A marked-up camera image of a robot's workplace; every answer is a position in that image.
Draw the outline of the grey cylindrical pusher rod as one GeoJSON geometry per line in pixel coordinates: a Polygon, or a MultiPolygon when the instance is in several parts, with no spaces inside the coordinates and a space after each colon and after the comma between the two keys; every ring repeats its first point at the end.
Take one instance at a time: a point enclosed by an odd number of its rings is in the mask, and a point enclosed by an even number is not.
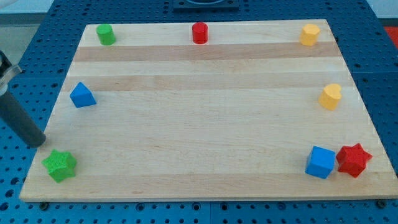
{"type": "Polygon", "coordinates": [[[46,140],[44,132],[8,90],[1,95],[1,119],[29,147],[39,147],[46,140]]]}

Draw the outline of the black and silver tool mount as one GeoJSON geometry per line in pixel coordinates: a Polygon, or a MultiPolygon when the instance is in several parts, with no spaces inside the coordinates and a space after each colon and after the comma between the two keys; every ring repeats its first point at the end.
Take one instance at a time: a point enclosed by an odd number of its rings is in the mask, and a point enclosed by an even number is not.
{"type": "Polygon", "coordinates": [[[13,65],[11,61],[6,57],[3,51],[1,54],[1,92],[3,96],[8,89],[8,83],[18,74],[22,73],[22,69],[18,64],[13,65]]]}

